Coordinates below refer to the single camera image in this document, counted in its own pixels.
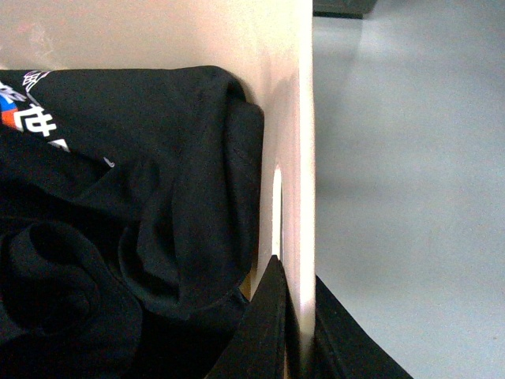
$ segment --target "folded black clothing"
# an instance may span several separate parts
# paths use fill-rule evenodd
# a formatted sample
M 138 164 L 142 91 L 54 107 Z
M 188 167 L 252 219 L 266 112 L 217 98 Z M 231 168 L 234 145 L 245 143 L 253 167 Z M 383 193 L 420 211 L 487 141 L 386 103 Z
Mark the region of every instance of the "folded black clothing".
M 65 224 L 147 319 L 229 338 L 257 248 L 264 123 L 237 80 L 211 66 L 0 70 L 0 108 L 0 234 Z M 24 328 L 6 299 L 0 322 Z
M 120 377 L 140 342 L 137 300 L 76 229 L 9 223 L 0 238 L 0 377 Z

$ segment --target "printed graphic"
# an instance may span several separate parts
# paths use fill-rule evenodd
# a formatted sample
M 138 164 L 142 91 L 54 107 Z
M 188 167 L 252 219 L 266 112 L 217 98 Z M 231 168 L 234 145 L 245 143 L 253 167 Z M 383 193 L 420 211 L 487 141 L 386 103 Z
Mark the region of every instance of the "printed graphic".
M 16 129 L 22 133 L 27 130 L 30 133 L 40 133 L 44 138 L 49 138 L 51 136 L 51 132 L 58 128 L 56 124 L 52 122 L 53 116 L 41 107 L 29 93 L 33 86 L 49 73 L 50 71 L 30 71 L 26 73 L 23 79 L 23 86 L 26 86 L 26 96 L 14 91 L 10 86 L 0 81 L 0 108 L 2 109 L 3 125 Z M 15 102 L 26 103 L 27 98 L 29 98 L 32 103 L 29 104 L 28 108 L 23 104 L 23 107 L 20 109 Z M 57 148 L 62 148 L 66 152 L 70 152 L 69 146 L 62 138 L 49 141 L 48 143 Z
M 43 79 L 49 75 L 50 71 L 30 71 L 24 75 L 23 86 L 25 86 L 26 92 L 30 92 L 33 86 L 39 83 L 40 79 Z
M 9 128 L 16 129 L 14 115 L 17 112 L 17 106 L 14 101 L 26 101 L 26 96 L 14 91 L 8 85 L 0 81 L 0 108 L 2 110 L 2 124 Z

